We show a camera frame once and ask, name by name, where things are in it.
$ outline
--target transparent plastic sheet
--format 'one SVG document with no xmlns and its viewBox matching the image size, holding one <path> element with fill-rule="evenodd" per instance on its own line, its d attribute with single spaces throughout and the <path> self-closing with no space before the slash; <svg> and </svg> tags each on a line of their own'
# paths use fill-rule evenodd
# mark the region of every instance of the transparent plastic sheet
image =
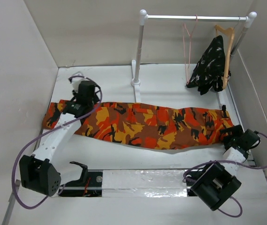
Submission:
<svg viewBox="0 0 267 225">
<path fill-rule="evenodd" d="M 187 197 L 184 170 L 104 171 L 103 197 Z"/>
</svg>

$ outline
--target gray wall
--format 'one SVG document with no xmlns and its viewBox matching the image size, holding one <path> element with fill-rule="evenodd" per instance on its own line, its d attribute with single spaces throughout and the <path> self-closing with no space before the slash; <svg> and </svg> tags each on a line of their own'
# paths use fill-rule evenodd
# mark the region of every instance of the gray wall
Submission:
<svg viewBox="0 0 267 225">
<path fill-rule="evenodd" d="M 40 131 L 57 71 L 23 0 L 0 0 L 0 224 L 14 160 Z"/>
<path fill-rule="evenodd" d="M 230 85 L 245 128 L 267 133 L 267 1 L 255 0 L 250 11 L 258 17 L 240 46 L 241 58 L 232 62 Z M 260 165 L 267 164 L 267 141 L 252 152 Z"/>
<path fill-rule="evenodd" d="M 139 11 L 150 15 L 245 16 L 252 0 L 25 0 L 59 67 L 129 64 L 134 59 Z M 195 22 L 188 22 L 191 30 Z M 193 38 L 196 63 L 215 35 L 200 22 Z M 147 21 L 144 63 L 183 63 L 181 22 Z"/>
</svg>

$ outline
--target camouflage pattern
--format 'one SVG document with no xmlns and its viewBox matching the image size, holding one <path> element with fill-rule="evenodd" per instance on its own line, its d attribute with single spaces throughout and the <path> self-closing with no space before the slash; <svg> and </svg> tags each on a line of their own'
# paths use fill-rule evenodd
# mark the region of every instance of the camouflage pattern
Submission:
<svg viewBox="0 0 267 225">
<path fill-rule="evenodd" d="M 52 129 L 66 106 L 51 103 L 43 128 Z M 142 103 L 105 102 L 82 121 L 76 134 L 149 149 L 184 149 L 220 143 L 220 130 L 232 127 L 227 111 L 171 109 Z"/>
</svg>

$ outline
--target clothing rack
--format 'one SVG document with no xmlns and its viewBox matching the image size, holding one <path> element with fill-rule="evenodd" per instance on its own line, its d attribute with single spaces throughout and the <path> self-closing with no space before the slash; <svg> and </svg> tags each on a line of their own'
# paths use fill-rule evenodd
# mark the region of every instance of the clothing rack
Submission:
<svg viewBox="0 0 267 225">
<path fill-rule="evenodd" d="M 142 51 L 142 41 L 143 41 L 143 32 L 144 25 L 147 20 L 175 20 L 175 21 L 207 21 L 207 22 L 244 22 L 244 27 L 233 45 L 233 48 L 230 52 L 230 60 L 235 55 L 238 47 L 240 46 L 246 32 L 250 28 L 252 22 L 256 18 L 256 12 L 249 13 L 246 17 L 228 17 L 228 16 L 180 16 L 180 15 L 148 15 L 146 10 L 142 9 L 140 11 L 140 29 L 139 29 L 139 39 L 138 39 L 138 48 L 136 60 L 132 60 L 132 72 L 133 79 L 131 85 L 134 87 L 134 95 L 136 102 L 141 102 L 141 93 L 140 93 L 140 84 L 139 79 L 140 73 L 140 64 L 141 64 L 141 51 Z M 225 105 L 227 94 L 225 90 L 217 92 L 218 102 L 220 107 Z"/>
</svg>

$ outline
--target white floor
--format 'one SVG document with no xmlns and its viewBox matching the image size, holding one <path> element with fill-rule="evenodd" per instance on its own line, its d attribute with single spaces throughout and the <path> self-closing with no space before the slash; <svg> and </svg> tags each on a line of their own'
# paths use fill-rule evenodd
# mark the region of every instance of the white floor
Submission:
<svg viewBox="0 0 267 225">
<path fill-rule="evenodd" d="M 67 78 L 77 71 L 81 71 L 101 86 L 104 101 L 134 102 L 134 90 L 130 84 L 132 79 L 130 66 L 61 68 L 52 102 L 72 97 L 72 87 Z M 216 93 L 209 92 L 200 96 L 196 89 L 185 87 L 184 65 L 142 65 L 140 78 L 143 103 L 173 108 L 192 106 L 217 109 L 219 107 Z M 238 116 L 230 95 L 228 97 L 230 102 L 227 108 L 234 124 L 238 124 Z M 74 135 L 55 167 L 60 170 L 70 161 L 76 160 L 88 165 L 89 169 L 188 168 L 209 160 L 221 159 L 223 152 L 221 145 L 154 151 Z M 197 197 L 161 198 L 162 192 L 160 192 L 157 198 L 153 198 L 154 196 L 150 197 L 153 194 L 151 189 L 147 198 L 132 195 L 132 192 L 138 192 L 138 189 L 143 188 L 145 193 L 147 188 L 161 189 L 162 185 L 161 182 L 154 185 L 152 181 L 148 182 L 151 184 L 149 186 L 145 186 L 145 182 L 138 185 L 140 176 L 135 177 L 137 175 L 135 173 L 137 172 L 134 170 L 104 173 L 104 187 L 107 190 L 123 189 L 120 195 L 116 195 L 116 191 L 113 191 L 105 195 L 110 197 L 102 198 L 51 198 L 36 210 L 25 210 L 16 203 L 10 224 L 23 225 L 28 221 L 41 225 L 267 224 L 267 182 L 262 171 L 239 169 L 237 177 L 242 182 L 242 186 L 235 193 L 235 197 L 241 202 L 244 214 L 237 219 L 210 211 Z M 168 183 L 166 187 L 180 189 L 180 175 L 174 176 L 174 186 L 169 185 L 171 184 Z M 131 189 L 131 194 L 125 193 L 125 189 Z M 20 195 L 29 205 L 41 199 L 39 194 L 24 188 L 20 189 Z M 233 201 L 227 201 L 222 208 L 232 214 L 238 213 L 238 207 Z"/>
</svg>

